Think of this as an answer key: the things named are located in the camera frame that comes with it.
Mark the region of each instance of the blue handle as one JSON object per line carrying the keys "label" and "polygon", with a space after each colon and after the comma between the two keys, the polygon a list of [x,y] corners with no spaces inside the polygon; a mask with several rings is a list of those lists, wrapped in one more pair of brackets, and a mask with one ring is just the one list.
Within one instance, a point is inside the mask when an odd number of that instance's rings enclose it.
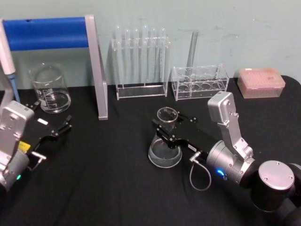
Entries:
{"label": "blue handle", "polygon": [[84,17],[4,20],[3,25],[11,51],[88,47]]}

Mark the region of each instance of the black table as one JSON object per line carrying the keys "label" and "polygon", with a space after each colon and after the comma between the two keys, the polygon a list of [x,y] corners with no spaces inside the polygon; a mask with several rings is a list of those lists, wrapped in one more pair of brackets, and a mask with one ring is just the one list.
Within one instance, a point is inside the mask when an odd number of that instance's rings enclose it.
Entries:
{"label": "black table", "polygon": [[[255,159],[301,164],[301,85],[284,79],[280,98],[243,99],[233,79],[228,91],[234,94],[241,133]],[[198,117],[202,130],[221,139],[209,117],[208,99],[176,102],[169,91],[168,97],[118,101],[111,86],[109,120],[98,121],[94,87],[69,91],[66,112],[38,110],[36,115],[59,125],[71,114],[72,131],[39,148],[48,160],[34,173],[25,173],[0,202],[0,226],[277,225],[272,215],[252,205],[248,190],[218,176],[208,191],[195,191],[189,183],[189,151],[171,169],[159,169],[148,160],[155,134],[151,119],[163,106]],[[20,96],[23,103],[35,100],[33,90],[21,90]],[[208,182],[200,169],[193,180],[198,186]]]}

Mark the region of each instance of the wall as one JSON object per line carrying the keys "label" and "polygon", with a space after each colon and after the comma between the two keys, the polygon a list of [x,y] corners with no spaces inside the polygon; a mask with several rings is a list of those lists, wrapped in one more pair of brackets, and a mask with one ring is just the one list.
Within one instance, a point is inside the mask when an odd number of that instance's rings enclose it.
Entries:
{"label": "wall", "polygon": [[[117,24],[165,27],[172,42],[171,66],[186,65],[192,31],[200,30],[194,65],[223,62],[230,76],[244,67],[275,67],[301,82],[301,15],[299,0],[0,0],[3,19],[94,14],[101,52],[107,59]],[[17,85],[29,88],[27,71],[36,61],[63,61],[68,86],[89,84],[87,50],[14,53]]]}

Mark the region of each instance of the glass beaker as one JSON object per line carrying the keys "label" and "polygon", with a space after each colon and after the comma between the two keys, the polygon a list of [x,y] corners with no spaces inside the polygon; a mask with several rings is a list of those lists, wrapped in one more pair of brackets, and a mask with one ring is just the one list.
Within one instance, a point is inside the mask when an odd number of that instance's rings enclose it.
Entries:
{"label": "glass beaker", "polygon": [[[173,108],[163,107],[158,110],[157,117],[159,123],[168,131],[171,131],[178,118],[178,112]],[[148,157],[155,166],[170,168],[180,162],[182,151],[180,147],[169,148],[160,137],[155,135],[149,148]]]}
{"label": "glass beaker", "polygon": [[43,111],[60,113],[70,106],[71,98],[60,64],[41,63],[29,71],[29,76]]}

